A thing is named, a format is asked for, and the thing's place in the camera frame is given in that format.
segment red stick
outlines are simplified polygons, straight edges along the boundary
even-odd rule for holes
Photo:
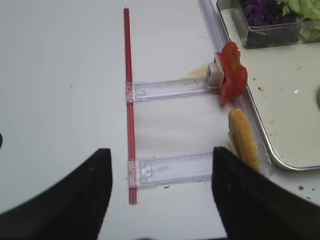
[[[124,41],[125,41],[125,81],[126,83],[132,83],[132,58],[131,58],[131,41],[130,41],[130,16],[129,9],[123,10],[123,21],[124,21]],[[128,159],[136,161],[136,136],[135,136],[135,119],[134,119],[134,103],[127,102],[126,104],[127,114],[127,130],[128,130]],[[132,176],[128,175],[128,178],[132,178],[135,184],[136,170]],[[129,188],[129,203],[138,203],[138,189]]]

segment hot dog bun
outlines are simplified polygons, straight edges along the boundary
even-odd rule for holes
[[[229,129],[239,157],[252,169],[261,173],[258,147],[246,114],[240,108],[229,112]]]

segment clear plastic container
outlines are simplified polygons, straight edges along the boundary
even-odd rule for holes
[[[230,13],[242,44],[247,49],[320,41],[320,21],[299,22],[297,19],[296,23],[251,26],[239,0],[231,0]]]

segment white table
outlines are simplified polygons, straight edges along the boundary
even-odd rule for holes
[[[212,61],[195,0],[0,1],[0,213],[110,148],[113,189],[99,239],[224,237],[209,182],[144,189],[139,204],[128,203],[124,7],[134,81],[178,79]],[[320,204],[319,171],[276,169],[271,179]]]

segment tomato slice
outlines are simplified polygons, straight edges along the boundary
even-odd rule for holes
[[[228,42],[217,56],[224,72],[224,82],[220,89],[220,103],[224,105],[245,91],[248,72],[240,63],[240,51],[234,42]]]

